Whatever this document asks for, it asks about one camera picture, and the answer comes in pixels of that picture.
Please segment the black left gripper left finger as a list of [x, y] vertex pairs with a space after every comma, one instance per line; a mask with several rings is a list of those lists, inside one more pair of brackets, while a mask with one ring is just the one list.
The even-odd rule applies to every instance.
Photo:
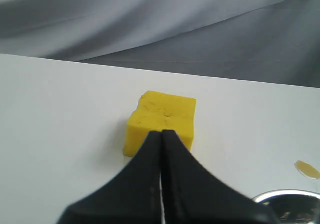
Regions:
[[162, 134], [148, 133], [131, 161], [107, 184], [69, 205], [59, 223], [161, 223]]

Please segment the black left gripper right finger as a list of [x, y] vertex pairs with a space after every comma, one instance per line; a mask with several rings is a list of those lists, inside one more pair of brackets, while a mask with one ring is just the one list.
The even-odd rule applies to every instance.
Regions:
[[255, 203], [209, 173], [173, 130], [162, 131], [161, 185], [166, 223], [277, 223]]

